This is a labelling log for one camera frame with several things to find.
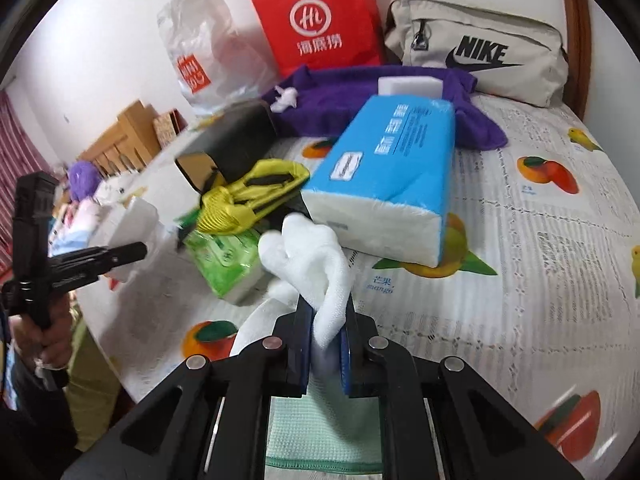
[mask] nike swoosh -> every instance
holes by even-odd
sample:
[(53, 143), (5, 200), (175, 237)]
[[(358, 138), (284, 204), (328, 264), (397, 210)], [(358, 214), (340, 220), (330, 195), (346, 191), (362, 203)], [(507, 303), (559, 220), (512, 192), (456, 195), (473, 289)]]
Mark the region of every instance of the nike swoosh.
[(503, 68), (505, 66), (522, 66), (521, 63), (459, 63), (453, 57), (455, 48), (447, 54), (444, 61), (447, 68), (461, 68), (467, 72), (479, 72), (480, 70), (489, 70), (491, 68)]

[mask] striped curtain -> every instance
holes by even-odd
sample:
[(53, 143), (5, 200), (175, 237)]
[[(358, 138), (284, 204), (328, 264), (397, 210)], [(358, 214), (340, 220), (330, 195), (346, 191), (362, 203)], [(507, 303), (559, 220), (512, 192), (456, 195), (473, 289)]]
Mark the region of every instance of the striped curtain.
[(0, 91), (0, 276), (11, 267), (11, 218), (19, 176), (50, 171), (24, 133), (5, 91)]

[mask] purple towel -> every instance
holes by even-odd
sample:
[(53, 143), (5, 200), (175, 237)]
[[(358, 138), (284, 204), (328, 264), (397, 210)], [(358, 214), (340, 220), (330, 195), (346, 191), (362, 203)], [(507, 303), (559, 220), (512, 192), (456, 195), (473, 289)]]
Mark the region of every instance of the purple towel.
[(71, 200), (80, 202), (94, 195), (102, 182), (98, 169), (86, 160), (78, 160), (66, 172), (69, 178), (69, 194)]
[[(309, 70), (301, 66), (282, 81), (281, 88), (298, 90), (298, 107), (273, 114), (283, 137), (337, 137), (351, 123), (360, 108), (378, 93), (378, 78), (384, 76), (430, 75), (442, 79), (442, 98), (456, 109), (456, 146), (473, 150), (494, 150), (507, 143), (500, 127), (471, 104), (469, 94), (476, 82), (468, 72), (449, 68), (383, 65)], [(276, 100), (275, 90), (262, 98)]]

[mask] blue tissue package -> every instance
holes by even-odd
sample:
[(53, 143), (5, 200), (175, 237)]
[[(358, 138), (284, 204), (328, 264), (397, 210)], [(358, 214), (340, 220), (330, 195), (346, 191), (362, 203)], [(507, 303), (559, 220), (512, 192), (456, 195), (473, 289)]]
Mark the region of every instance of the blue tissue package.
[(373, 96), (302, 190), (344, 247), (436, 267), (455, 138), (450, 102)]

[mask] human hand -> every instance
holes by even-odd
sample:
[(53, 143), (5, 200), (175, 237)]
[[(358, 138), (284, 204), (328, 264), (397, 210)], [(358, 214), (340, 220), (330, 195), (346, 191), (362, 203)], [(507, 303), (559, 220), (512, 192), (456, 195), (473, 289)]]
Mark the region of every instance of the human hand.
[(49, 317), (51, 326), (44, 331), (27, 315), (9, 318), (15, 351), (31, 370), (37, 358), (52, 368), (64, 368), (71, 359), (73, 318), (67, 294), (49, 304)]

